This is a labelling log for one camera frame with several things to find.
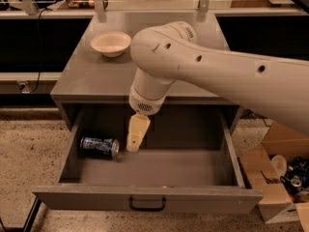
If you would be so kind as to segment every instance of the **crushed can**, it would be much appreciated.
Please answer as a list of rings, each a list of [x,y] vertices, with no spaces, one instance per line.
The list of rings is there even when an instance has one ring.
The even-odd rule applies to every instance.
[[[114,159],[119,153],[119,141],[115,138],[96,138],[84,136],[80,140],[80,149],[86,156]]]

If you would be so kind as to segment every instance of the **cardboard box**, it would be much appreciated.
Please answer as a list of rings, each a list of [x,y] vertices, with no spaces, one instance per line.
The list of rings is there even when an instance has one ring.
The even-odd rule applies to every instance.
[[[264,192],[259,209],[265,223],[299,220],[304,231],[309,231],[309,203],[293,203],[279,181],[270,184],[263,176],[264,174],[271,180],[279,180],[280,177],[269,158],[275,155],[284,156],[287,162],[296,157],[309,159],[309,137],[273,123],[262,143],[240,157],[251,188]]]

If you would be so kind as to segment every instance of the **bowl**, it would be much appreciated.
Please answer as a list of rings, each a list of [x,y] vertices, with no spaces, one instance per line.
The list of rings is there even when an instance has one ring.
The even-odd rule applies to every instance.
[[[271,159],[271,163],[279,176],[285,176],[288,168],[287,160],[282,155],[276,155]]]
[[[90,46],[106,57],[122,55],[131,43],[131,37],[123,32],[104,32],[96,35]]]

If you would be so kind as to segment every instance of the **gray cabinet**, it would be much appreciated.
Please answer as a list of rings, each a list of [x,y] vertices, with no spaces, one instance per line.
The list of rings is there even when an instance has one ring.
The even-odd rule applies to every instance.
[[[129,52],[108,59],[89,47],[100,31],[132,37],[142,28],[184,20],[200,44],[224,48],[214,15],[107,13],[94,17],[52,97],[70,128],[58,182],[34,193],[50,209],[248,213],[262,198],[244,186],[231,132],[241,108],[200,88],[176,82],[138,153],[126,150],[127,102],[136,67]],[[84,135],[116,137],[116,159],[94,159],[79,149]]]

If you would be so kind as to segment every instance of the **drawer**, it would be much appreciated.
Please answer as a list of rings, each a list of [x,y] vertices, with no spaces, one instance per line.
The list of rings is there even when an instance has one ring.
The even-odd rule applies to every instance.
[[[34,193],[50,209],[248,213],[262,199],[244,186],[225,115],[234,107],[167,104],[137,153],[126,150],[128,104],[83,104],[59,182]],[[84,135],[117,138],[116,159],[87,158]]]

